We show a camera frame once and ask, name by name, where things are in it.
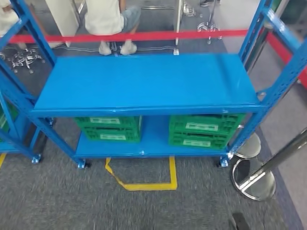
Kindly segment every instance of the shelving unit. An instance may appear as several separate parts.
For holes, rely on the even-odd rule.
[[[271,0],[260,1],[238,54],[128,57],[55,57],[23,0],[11,2],[21,20],[1,39],[0,44],[8,41],[24,24],[53,70],[34,103],[30,103],[24,93],[5,77],[0,78],[0,90],[69,155],[79,168],[85,168],[85,159],[88,158],[166,156],[219,156],[222,166],[228,166],[234,152],[307,64],[307,42],[301,45],[275,17],[270,9]],[[243,63],[253,49],[265,19],[270,21],[286,45],[296,49],[296,52],[271,87],[255,92]],[[182,63],[191,67],[194,73],[185,73],[180,68]],[[97,67],[101,65],[107,68],[101,72]],[[125,75],[120,70],[114,71],[119,67],[131,69],[131,66],[137,68]],[[169,115],[223,113],[253,115],[231,145],[222,150],[168,144]],[[41,118],[128,115],[144,116],[140,143],[90,141],[81,133],[76,151]]]
[[[23,114],[18,114],[17,117],[13,121],[11,118],[11,115],[8,113],[8,109],[5,107],[6,102],[2,101],[0,97],[1,104],[4,110],[5,116],[8,120],[7,122],[10,126],[8,133],[0,129],[0,152],[5,152],[7,154],[11,153],[22,153],[26,157],[29,157],[32,160],[33,163],[39,163],[41,156],[39,154],[32,153],[32,149],[34,147],[34,144],[36,142],[37,137],[39,136],[39,130],[36,128],[34,135],[32,137],[32,141],[29,144],[29,147],[27,148],[23,145],[23,140],[26,135],[28,133],[29,128],[31,122],[24,116]]]

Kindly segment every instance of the white label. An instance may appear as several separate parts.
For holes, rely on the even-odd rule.
[[[187,123],[185,128],[188,129],[197,129],[197,130],[206,130],[206,131],[218,131],[219,125],[208,125],[208,124],[199,124],[199,123]]]
[[[126,140],[125,135],[106,135],[106,134],[101,134],[101,139],[103,139],[103,140]]]
[[[91,123],[99,123],[99,124],[120,124],[119,119],[112,118],[112,117],[90,117]]]
[[[3,115],[0,118],[0,128],[3,128],[6,122],[7,122],[7,119],[6,119],[6,117],[3,114]]]
[[[200,140],[184,140],[184,145],[198,146],[198,147],[210,147],[210,141],[200,141]]]
[[[138,120],[138,131],[141,131],[141,123],[142,123],[142,116],[140,116],[140,119]]]

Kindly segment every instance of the shelf foot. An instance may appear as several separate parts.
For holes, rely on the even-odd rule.
[[[53,125],[55,123],[55,120],[53,117],[46,118],[46,121],[50,125],[50,127],[53,127]]]
[[[88,169],[91,166],[91,163],[86,162],[85,160],[83,160],[82,163],[78,164],[79,169]]]
[[[233,152],[228,152],[227,156],[220,157],[219,167],[220,168],[226,168],[228,167],[228,162],[234,157]]]
[[[35,157],[32,158],[32,164],[38,164],[41,160],[42,155],[41,154],[37,154]]]

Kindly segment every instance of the shelf board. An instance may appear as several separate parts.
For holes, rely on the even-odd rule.
[[[261,107],[237,54],[90,56],[58,57],[33,113],[169,115],[232,107]]]
[[[204,149],[169,145],[169,116],[145,116],[140,143],[119,141],[91,141],[81,133],[76,155],[77,158],[147,158],[168,156],[224,156],[226,149]]]
[[[30,122],[25,116],[19,114],[15,122],[14,122],[16,129],[19,136],[23,140],[23,138],[26,135],[28,129],[29,128]],[[8,132],[10,135],[13,135],[13,132],[10,130]],[[0,152],[20,152],[19,150],[16,149],[15,147],[6,143],[6,142],[0,142]]]

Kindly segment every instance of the cable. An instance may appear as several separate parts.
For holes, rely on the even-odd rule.
[[[14,47],[5,47],[5,48],[4,48],[4,49],[14,49],[14,50],[17,50],[17,49],[16,49],[16,48],[14,48]]]
[[[88,48],[79,48],[79,47],[64,47],[64,46],[59,46],[55,47],[53,49],[66,49],[66,50],[73,50],[73,51],[79,51],[79,52],[88,52],[88,53],[95,53],[99,52],[98,49],[88,49]],[[154,51],[154,50],[175,50],[175,47],[172,46],[162,46],[162,47],[144,47],[144,48],[138,48],[138,51]]]

